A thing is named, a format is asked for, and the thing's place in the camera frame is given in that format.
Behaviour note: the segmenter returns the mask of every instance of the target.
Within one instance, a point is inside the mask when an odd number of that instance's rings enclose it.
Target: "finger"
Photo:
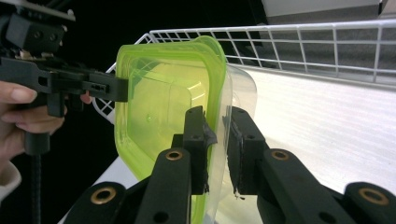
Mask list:
[[[37,92],[19,84],[0,81],[0,103],[28,104],[37,97]]]
[[[24,151],[23,130],[14,128],[9,135],[0,141],[0,158],[10,160]]]
[[[9,110],[12,110],[15,105],[9,105],[9,104],[0,104],[0,116],[3,116],[5,113],[7,113]],[[0,119],[0,139],[6,138],[9,133],[12,131],[12,129],[15,128],[15,125],[9,123],[9,122],[4,122]]]
[[[32,123],[52,119],[54,119],[54,117],[48,114],[48,108],[46,105],[25,110],[8,111],[1,117],[2,121],[8,123]]]
[[[85,104],[90,104],[92,102],[92,98],[90,96],[90,93],[87,91],[85,94],[80,95],[81,101],[84,102]]]
[[[64,118],[53,118],[36,123],[16,123],[15,125],[28,133],[54,133],[63,124]]]

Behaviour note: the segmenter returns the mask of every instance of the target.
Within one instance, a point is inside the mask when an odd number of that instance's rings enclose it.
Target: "transparent plastic container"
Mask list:
[[[224,173],[233,98],[225,56],[212,37],[152,45],[126,45],[117,77],[129,79],[127,103],[116,103],[117,151],[138,180],[151,175],[158,154],[183,133],[185,112],[201,105],[218,143],[208,152],[210,193],[192,197],[191,221],[216,213]]]
[[[233,106],[247,111],[254,118],[257,103],[257,87],[254,79],[246,71],[227,64],[227,78],[232,82]],[[216,218],[208,217],[204,223],[250,223],[252,220],[260,220],[257,209],[257,196],[243,196],[245,200],[236,200],[233,194],[233,184],[230,178],[228,163],[220,163],[217,171],[223,172],[223,178],[217,179],[221,185],[220,194],[211,197],[215,200],[208,214],[216,214]]]

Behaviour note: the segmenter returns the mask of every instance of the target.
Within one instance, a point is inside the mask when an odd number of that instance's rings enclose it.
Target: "green container lid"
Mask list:
[[[192,198],[191,221],[214,220],[233,95],[219,42],[199,36],[186,42],[122,46],[116,75],[129,79],[128,102],[116,103],[117,151],[139,180],[151,175],[158,154],[171,147],[173,135],[183,133],[186,111],[204,108],[218,143],[208,155],[210,194]],[[222,149],[212,153],[216,147]]]

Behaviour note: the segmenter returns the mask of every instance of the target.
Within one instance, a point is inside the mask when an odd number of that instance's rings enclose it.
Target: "screw hole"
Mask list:
[[[36,38],[36,39],[40,39],[41,37],[43,37],[43,32],[41,32],[41,31],[36,31],[36,32],[33,34],[33,37]]]
[[[91,85],[91,88],[97,90],[97,91],[102,91],[104,88],[98,85]]]
[[[41,86],[48,87],[49,80],[46,77],[39,77],[38,78],[38,84],[40,84]]]
[[[95,204],[108,203],[116,196],[116,190],[112,187],[98,189],[91,196],[91,202]]]
[[[56,41],[58,39],[58,36],[56,35],[56,34],[52,34],[50,37],[49,37],[49,40],[50,41]]]
[[[359,189],[359,194],[361,195],[362,198],[364,198],[366,201],[370,203],[375,203],[379,205],[389,204],[389,199],[387,198],[387,196],[385,196],[385,194],[383,194],[379,190],[363,188],[363,189]]]
[[[179,151],[170,151],[166,154],[166,159],[169,161],[177,161],[183,157],[183,154]]]
[[[283,152],[283,151],[278,151],[278,150],[277,151],[273,151],[271,153],[271,155],[275,159],[280,160],[280,161],[286,161],[286,160],[289,159],[289,155],[286,152]]]

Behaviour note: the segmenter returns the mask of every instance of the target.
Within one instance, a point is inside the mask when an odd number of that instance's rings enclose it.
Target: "white surface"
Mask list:
[[[321,184],[341,193],[348,183],[366,181],[396,194],[396,90],[276,70],[246,71],[258,91],[254,120],[271,148],[291,151]],[[262,223],[256,198],[236,200],[227,177],[216,222]],[[96,183],[102,181],[128,188],[136,180],[118,158]]]
[[[394,0],[387,1],[384,9],[382,9],[380,18],[381,19],[396,18],[396,1]]]
[[[305,12],[332,10],[346,7],[378,5],[379,0],[262,0],[268,17]]]

